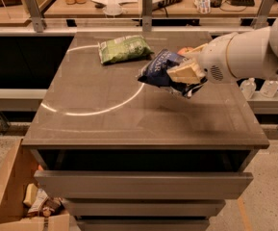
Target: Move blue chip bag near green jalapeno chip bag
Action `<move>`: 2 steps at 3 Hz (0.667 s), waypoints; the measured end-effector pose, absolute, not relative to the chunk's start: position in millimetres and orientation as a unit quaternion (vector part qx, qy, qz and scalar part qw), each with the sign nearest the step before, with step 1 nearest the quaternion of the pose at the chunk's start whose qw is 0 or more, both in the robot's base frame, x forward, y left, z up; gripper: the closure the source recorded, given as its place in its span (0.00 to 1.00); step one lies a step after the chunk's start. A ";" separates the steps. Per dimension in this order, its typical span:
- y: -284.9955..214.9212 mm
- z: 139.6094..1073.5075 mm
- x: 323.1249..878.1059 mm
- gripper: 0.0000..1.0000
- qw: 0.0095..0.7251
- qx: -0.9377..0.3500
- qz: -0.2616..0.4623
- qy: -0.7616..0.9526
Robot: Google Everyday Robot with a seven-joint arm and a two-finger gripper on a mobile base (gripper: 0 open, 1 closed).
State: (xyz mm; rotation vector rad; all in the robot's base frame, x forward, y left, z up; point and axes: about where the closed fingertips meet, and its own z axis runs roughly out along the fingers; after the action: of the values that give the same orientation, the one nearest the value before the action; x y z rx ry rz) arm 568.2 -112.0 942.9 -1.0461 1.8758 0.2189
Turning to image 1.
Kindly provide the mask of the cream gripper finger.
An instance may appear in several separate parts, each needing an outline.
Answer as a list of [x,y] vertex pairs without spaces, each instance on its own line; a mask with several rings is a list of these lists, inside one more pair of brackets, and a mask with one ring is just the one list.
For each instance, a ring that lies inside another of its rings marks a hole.
[[202,50],[207,46],[207,43],[201,44],[195,48],[188,47],[186,51],[183,53],[183,56],[188,59],[197,59]]
[[173,82],[184,84],[199,84],[205,74],[196,63],[180,64],[167,71],[168,76]]

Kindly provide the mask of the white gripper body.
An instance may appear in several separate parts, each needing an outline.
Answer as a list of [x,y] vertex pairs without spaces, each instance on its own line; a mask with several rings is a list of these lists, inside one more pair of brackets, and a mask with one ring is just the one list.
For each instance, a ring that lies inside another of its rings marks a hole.
[[237,80],[228,64],[228,47],[236,33],[211,40],[199,53],[198,64],[206,78],[215,84],[228,84]]

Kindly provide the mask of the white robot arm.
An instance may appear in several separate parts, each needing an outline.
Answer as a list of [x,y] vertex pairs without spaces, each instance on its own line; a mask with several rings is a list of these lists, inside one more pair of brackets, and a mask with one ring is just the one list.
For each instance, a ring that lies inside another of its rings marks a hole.
[[213,39],[187,60],[167,71],[177,83],[196,84],[202,78],[213,83],[230,83],[258,78],[278,81],[278,17],[271,26]]

